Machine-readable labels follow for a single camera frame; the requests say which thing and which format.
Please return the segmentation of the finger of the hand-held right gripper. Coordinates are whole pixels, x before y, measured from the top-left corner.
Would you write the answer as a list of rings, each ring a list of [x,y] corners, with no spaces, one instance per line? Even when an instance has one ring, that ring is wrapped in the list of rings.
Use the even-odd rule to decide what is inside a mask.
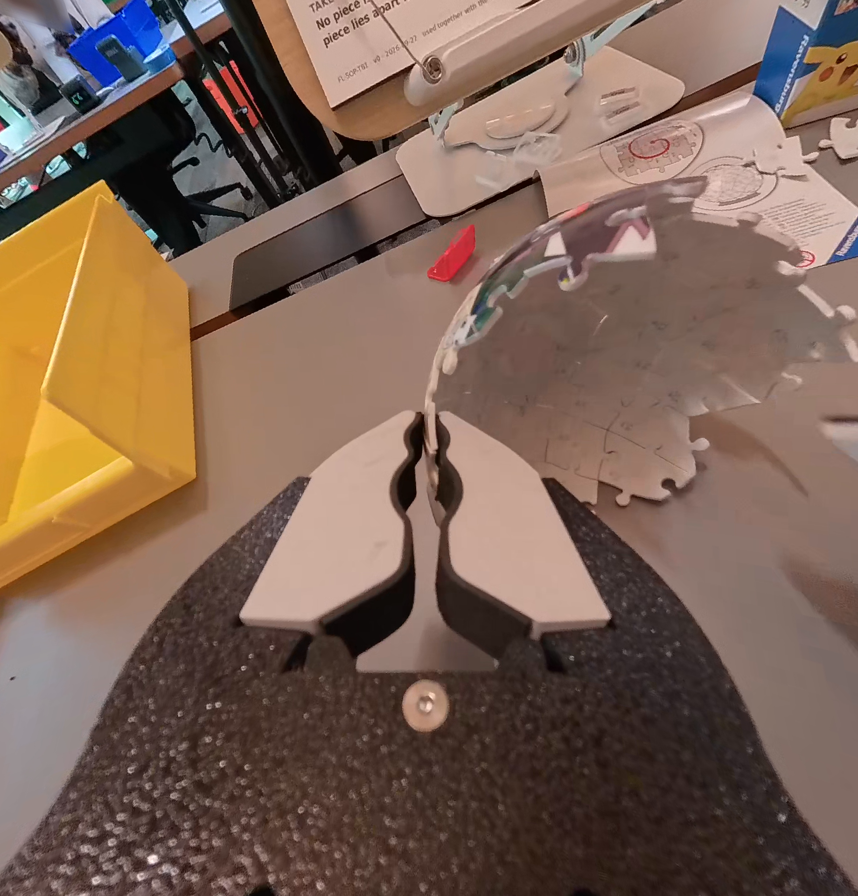
[[[829,442],[858,464],[858,417],[827,418],[819,427]]]

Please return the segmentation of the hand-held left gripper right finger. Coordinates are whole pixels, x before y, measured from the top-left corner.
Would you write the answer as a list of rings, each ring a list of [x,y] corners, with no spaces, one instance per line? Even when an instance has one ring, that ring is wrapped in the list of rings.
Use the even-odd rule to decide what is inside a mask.
[[[514,642],[606,627],[612,614],[538,472],[450,412],[436,417],[436,436],[446,625],[492,658]]]

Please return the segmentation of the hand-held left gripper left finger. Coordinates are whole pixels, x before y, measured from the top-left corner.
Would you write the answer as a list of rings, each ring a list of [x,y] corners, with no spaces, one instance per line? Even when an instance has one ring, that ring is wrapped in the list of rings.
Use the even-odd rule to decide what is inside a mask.
[[[346,443],[311,474],[240,613],[241,623],[341,640],[352,655],[409,618],[423,415],[404,411]]]

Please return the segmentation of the partly built puzzle ball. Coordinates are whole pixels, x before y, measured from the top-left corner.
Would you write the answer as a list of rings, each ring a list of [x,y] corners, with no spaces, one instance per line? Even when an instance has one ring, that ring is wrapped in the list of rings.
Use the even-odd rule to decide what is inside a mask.
[[[802,251],[758,214],[698,207],[707,178],[635,185],[550,218],[464,299],[425,393],[441,503],[457,417],[580,501],[661,502],[696,476],[690,421],[858,363],[849,306],[806,284]]]

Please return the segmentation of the puzzle pieces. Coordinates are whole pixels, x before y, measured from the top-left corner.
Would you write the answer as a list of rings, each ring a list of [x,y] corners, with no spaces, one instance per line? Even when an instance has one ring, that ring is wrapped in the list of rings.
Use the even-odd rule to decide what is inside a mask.
[[[832,151],[840,161],[858,160],[858,119],[833,118],[828,130],[828,136],[818,142],[815,151],[804,151],[799,136],[785,136],[754,149],[742,165],[763,175],[802,179],[808,176],[809,166],[821,151]]]

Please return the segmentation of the blue puzzle box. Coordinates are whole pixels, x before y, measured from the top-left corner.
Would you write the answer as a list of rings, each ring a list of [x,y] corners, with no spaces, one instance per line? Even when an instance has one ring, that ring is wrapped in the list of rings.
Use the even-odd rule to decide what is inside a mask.
[[[858,109],[858,1],[778,5],[754,94],[785,130]]]

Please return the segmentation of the folded paper instruction leaflet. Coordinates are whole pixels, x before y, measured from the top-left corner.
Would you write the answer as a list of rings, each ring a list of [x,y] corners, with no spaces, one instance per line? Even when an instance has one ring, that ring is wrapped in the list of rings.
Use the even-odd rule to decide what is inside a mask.
[[[803,160],[759,98],[736,91],[637,128],[540,173],[550,218],[630,186],[702,177],[694,205],[757,214],[801,249],[799,267],[858,258],[858,205]]]

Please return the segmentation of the yellow plastic bin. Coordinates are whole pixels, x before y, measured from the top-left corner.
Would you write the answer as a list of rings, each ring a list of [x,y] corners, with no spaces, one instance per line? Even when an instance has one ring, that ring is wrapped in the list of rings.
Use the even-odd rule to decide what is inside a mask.
[[[188,287],[108,186],[0,242],[0,589],[197,475]]]

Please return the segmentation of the small red plastic block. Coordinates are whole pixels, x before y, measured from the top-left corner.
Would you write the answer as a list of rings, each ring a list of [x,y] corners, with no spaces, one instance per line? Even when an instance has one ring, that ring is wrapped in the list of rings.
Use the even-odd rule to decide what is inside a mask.
[[[444,252],[428,269],[426,276],[435,282],[450,283],[472,259],[475,248],[475,227],[470,224],[457,232]]]

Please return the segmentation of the clear acrylic holder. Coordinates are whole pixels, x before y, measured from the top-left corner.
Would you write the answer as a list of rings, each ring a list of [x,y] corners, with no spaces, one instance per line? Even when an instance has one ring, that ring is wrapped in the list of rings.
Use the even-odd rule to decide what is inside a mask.
[[[540,170],[555,163],[561,153],[562,139],[557,133],[529,131],[519,137],[511,150],[484,151],[474,182],[481,188],[500,193],[525,179],[532,179]]]

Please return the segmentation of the white stand base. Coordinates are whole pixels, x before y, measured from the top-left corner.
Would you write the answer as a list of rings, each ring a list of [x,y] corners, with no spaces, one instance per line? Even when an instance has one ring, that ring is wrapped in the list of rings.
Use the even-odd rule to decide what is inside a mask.
[[[558,59],[457,111],[442,136],[418,133],[398,149],[397,163],[423,212],[448,218],[537,175],[500,193],[481,188],[474,174],[484,151],[511,150],[529,131],[557,133],[556,162],[566,161],[655,118],[683,92],[679,79],[612,48],[594,55],[581,76]]]

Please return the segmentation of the instruction sheet on board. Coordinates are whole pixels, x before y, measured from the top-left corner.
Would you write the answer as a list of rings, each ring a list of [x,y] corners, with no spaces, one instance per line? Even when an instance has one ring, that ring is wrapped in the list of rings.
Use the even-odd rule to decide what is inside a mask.
[[[328,105],[288,2],[254,2],[260,23],[288,82],[323,126],[354,140],[392,137],[442,108],[468,98],[570,44],[610,28],[629,27],[655,2],[522,2],[496,16],[407,70],[390,77],[337,108]]]

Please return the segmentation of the long wooden workbench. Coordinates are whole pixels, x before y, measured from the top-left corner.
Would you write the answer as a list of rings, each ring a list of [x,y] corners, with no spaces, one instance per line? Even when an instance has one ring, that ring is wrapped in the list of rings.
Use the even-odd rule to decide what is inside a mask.
[[[44,134],[44,138],[30,148],[9,156],[0,163],[0,193],[24,176],[44,168],[55,157],[71,150],[91,135],[111,126],[160,93],[172,88],[187,77],[186,60],[195,50],[179,24],[172,24],[165,31],[166,40],[174,52],[176,61],[156,74],[150,74],[131,84],[124,84],[112,91],[93,111],[83,116],[69,116],[56,129]]]

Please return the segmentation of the printed instruction sheet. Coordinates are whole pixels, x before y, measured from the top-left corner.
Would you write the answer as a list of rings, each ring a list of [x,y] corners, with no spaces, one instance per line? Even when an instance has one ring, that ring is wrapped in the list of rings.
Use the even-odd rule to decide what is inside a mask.
[[[323,88],[337,108],[517,1],[289,1]]]

